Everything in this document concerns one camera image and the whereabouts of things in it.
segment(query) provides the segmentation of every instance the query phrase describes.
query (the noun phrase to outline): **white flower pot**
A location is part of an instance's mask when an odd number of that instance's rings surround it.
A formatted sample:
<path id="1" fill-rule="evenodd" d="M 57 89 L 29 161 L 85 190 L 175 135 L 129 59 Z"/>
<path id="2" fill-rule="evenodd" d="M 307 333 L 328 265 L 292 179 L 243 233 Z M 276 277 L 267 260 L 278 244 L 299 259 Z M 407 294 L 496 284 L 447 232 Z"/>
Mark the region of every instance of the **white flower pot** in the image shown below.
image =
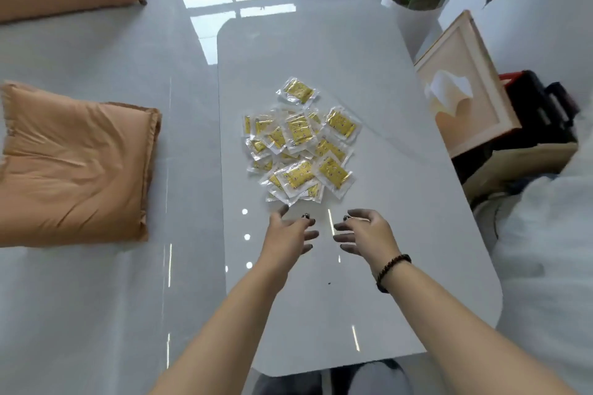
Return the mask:
<path id="1" fill-rule="evenodd" d="M 416 57 L 420 46 L 428 33 L 436 24 L 442 9 L 449 2 L 446 0 L 435 10 L 416 11 L 410 10 L 393 0 L 382 0 L 381 5 L 391 9 L 394 13 L 396 24 L 402 32 L 408 53 L 412 60 Z"/>

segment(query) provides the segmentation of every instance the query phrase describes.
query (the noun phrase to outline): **forearm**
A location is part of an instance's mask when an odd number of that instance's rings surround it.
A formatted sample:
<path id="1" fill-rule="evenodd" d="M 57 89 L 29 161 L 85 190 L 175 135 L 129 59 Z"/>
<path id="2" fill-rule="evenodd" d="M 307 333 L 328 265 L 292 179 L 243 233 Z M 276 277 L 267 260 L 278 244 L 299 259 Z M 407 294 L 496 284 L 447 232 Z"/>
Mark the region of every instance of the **forearm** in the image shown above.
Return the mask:
<path id="1" fill-rule="evenodd" d="M 271 272 L 256 264 L 151 395 L 240 394 L 277 293 Z"/>
<path id="2" fill-rule="evenodd" d="M 458 394 L 574 393 L 412 264 L 396 265 L 382 284 Z"/>

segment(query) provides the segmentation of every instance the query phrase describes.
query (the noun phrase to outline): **white fabric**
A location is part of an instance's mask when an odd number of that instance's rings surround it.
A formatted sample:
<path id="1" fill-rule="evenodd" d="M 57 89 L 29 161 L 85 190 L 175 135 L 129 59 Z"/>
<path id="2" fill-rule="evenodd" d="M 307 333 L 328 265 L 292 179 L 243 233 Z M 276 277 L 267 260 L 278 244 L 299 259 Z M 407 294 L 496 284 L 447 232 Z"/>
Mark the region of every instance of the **white fabric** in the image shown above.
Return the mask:
<path id="1" fill-rule="evenodd" d="M 503 291 L 499 331 L 593 393 L 593 136 L 557 179 L 525 189 L 492 260 Z"/>

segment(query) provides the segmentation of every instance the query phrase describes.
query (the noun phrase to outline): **glossy white tabletop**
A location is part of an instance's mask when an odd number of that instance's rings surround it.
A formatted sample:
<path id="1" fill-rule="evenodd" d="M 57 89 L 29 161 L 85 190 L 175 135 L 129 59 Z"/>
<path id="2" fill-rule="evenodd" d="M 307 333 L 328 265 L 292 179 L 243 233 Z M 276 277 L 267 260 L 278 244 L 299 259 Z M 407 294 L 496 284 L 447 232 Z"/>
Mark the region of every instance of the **glossy white tabletop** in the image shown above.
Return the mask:
<path id="1" fill-rule="evenodd" d="M 326 190 L 321 204 L 299 201 L 287 214 L 309 212 L 320 237 L 278 295 L 254 368 L 281 376 L 424 351 L 364 260 L 333 242 L 329 212 L 337 222 L 348 208 L 381 212 L 414 264 L 496 324 L 498 278 L 387 9 L 349 2 L 232 19 L 218 55 L 227 291 L 256 262 L 279 205 L 246 172 L 241 114 L 278 103 L 275 90 L 296 76 L 323 91 L 320 107 L 346 106 L 364 123 L 346 166 L 358 179 L 346 196 Z"/>

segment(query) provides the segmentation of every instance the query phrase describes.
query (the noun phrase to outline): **pillow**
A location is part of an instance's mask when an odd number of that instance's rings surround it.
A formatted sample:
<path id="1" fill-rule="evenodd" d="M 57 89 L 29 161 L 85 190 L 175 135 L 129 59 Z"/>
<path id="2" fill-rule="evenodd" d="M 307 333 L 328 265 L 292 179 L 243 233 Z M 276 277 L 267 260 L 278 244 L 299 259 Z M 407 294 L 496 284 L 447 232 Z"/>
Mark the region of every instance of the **pillow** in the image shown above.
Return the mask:
<path id="1" fill-rule="evenodd" d="M 2 86 L 0 246 L 145 241 L 158 109 Z"/>

